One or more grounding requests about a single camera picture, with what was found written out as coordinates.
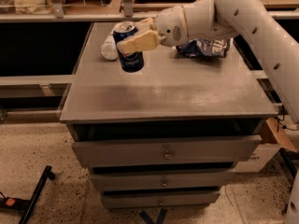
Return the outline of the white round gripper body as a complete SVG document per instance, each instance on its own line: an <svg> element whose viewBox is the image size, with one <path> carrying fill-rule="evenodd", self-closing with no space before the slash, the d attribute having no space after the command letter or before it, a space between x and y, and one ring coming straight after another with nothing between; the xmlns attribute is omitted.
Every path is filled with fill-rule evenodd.
<svg viewBox="0 0 299 224"><path fill-rule="evenodd" d="M183 7L170 7L162 10L154 18L154 26L164 46L179 46L188 41Z"/></svg>

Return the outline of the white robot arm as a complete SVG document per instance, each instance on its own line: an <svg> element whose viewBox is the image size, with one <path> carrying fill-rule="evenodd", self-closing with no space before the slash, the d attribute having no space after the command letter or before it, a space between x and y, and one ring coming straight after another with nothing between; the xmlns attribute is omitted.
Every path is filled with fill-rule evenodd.
<svg viewBox="0 0 299 224"><path fill-rule="evenodd" d="M117 44L124 54L183 45L195 38L241 35L258 59L293 122L299 121L299 43L260 0L202 0L170 7L136 24L138 32Z"/></svg>

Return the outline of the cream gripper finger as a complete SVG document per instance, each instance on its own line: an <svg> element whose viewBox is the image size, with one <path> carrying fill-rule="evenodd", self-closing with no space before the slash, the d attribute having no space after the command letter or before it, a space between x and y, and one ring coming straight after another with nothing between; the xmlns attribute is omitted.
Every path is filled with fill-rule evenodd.
<svg viewBox="0 0 299 224"><path fill-rule="evenodd" d="M154 29L154 19L153 18L146 18L142 21L138 21L135 26L139 31L148 31Z"/></svg>
<svg viewBox="0 0 299 224"><path fill-rule="evenodd" d="M123 54L148 51L156 49L165 39L166 36L160 35L157 31L137 32L118 42L117 48Z"/></svg>

